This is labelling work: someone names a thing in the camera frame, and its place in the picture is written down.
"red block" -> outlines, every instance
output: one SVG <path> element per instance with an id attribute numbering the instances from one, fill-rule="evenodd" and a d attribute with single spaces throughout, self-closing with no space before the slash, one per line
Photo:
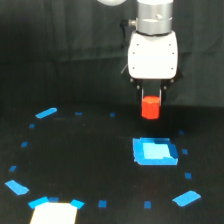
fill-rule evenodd
<path id="1" fill-rule="evenodd" d="M 158 119 L 160 113 L 160 98 L 146 96 L 142 99 L 142 117 L 153 120 Z"/>

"metal cylinder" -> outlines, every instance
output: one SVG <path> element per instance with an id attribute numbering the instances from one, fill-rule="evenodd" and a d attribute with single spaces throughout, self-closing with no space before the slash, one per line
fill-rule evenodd
<path id="1" fill-rule="evenodd" d="M 156 5 L 138 1 L 136 29 L 146 35 L 170 33 L 172 30 L 172 14 L 173 2 Z"/>

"table surface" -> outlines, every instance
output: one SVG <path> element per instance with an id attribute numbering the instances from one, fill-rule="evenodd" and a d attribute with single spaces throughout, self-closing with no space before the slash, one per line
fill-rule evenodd
<path id="1" fill-rule="evenodd" d="M 51 106 L 2 114 L 1 224 L 28 224 L 33 213 L 28 203 L 44 196 L 84 202 L 77 224 L 224 223 L 224 109 L 170 106 L 162 109 L 159 120 L 147 121 L 136 106 L 76 104 L 35 117 Z M 140 137 L 170 138 L 178 165 L 134 162 L 132 140 Z M 28 145 L 21 147 L 22 142 Z M 17 169 L 9 172 L 13 165 Z M 29 192 L 17 196 L 5 186 L 10 180 Z M 189 190 L 201 199 L 185 207 L 172 201 Z M 106 208 L 98 208 L 99 200 L 107 201 Z M 151 209 L 144 208 L 145 201 Z"/>

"black background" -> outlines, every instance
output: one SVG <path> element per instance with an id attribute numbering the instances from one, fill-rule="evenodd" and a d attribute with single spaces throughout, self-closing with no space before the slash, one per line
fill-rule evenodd
<path id="1" fill-rule="evenodd" d="M 30 103 L 134 104 L 135 89 L 120 78 L 126 65 L 121 19 L 137 3 L 96 0 L 0 1 L 0 99 L 4 108 Z M 223 106 L 223 1 L 175 0 L 179 68 L 184 79 L 168 104 Z"/>

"white square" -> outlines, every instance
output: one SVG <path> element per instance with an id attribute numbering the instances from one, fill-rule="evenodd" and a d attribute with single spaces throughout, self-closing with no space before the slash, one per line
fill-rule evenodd
<path id="1" fill-rule="evenodd" d="M 166 144 L 143 143 L 143 151 L 145 159 L 173 158 Z"/>
<path id="2" fill-rule="evenodd" d="M 30 224 L 74 224 L 77 208 L 69 203 L 44 203 L 38 205 Z"/>

